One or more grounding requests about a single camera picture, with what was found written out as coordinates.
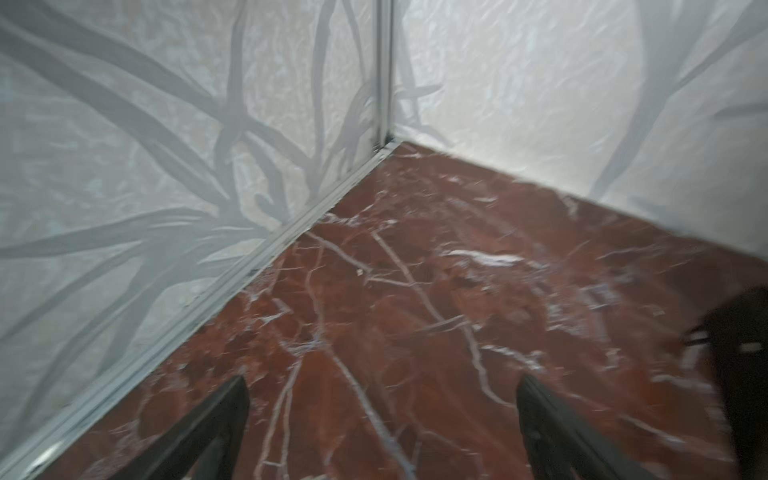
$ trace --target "silver strip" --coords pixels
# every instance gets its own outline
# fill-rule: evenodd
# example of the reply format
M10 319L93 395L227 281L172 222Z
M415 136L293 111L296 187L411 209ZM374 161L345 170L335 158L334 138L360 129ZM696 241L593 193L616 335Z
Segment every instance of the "silver strip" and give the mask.
M396 0L376 0L376 147L392 139L393 40Z
M384 158L397 148L390 141L373 157L349 173L318 203L308 207L285 229L273 234L258 248L219 278L169 323L158 341L136 356L124 359L94 381L69 407L59 412L32 437L0 463L0 478L34 478L86 433L136 385L147 378L174 350L186 342L200 326L224 308L227 302L269 266L296 238L306 232L325 212L333 208Z

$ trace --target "white wall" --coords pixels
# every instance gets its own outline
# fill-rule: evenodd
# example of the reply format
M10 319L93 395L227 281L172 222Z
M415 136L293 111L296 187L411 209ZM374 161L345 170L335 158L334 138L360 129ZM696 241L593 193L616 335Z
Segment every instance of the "white wall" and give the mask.
M369 0L0 3L0 452L370 158L372 25Z
M401 136L768 256L768 2L399 7Z

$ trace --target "marble floor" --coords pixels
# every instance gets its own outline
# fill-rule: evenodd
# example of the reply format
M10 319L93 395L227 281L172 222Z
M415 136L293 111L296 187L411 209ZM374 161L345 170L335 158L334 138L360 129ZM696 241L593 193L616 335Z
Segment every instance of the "marble floor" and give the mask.
M678 336L768 265L402 145L42 478L107 478L232 375L235 477L530 478L538 376L660 478L735 478Z

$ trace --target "baseboard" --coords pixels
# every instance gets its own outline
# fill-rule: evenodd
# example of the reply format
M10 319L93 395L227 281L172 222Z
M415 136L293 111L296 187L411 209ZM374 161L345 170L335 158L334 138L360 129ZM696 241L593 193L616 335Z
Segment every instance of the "baseboard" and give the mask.
M43 472L200 326L215 316L286 247L336 205L381 160L388 157L398 144L399 141L389 142L372 158L350 172L317 203L307 207L291 224L274 233L216 280L210 289L169 322L168 328L158 336L154 345L136 356L120 361L96 379L70 406L46 422L0 462L0 478L27 479Z

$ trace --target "black object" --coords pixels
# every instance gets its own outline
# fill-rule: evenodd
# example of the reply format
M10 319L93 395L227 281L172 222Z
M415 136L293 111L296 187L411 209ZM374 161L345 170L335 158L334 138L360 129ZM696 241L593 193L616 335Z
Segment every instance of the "black object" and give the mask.
M249 404L245 380L232 377L111 480L181 480L198 459L193 480L229 480Z
M536 480L652 480L535 377L518 384L518 414Z
M707 313L684 343L709 343L740 477L768 478L768 289L758 286Z

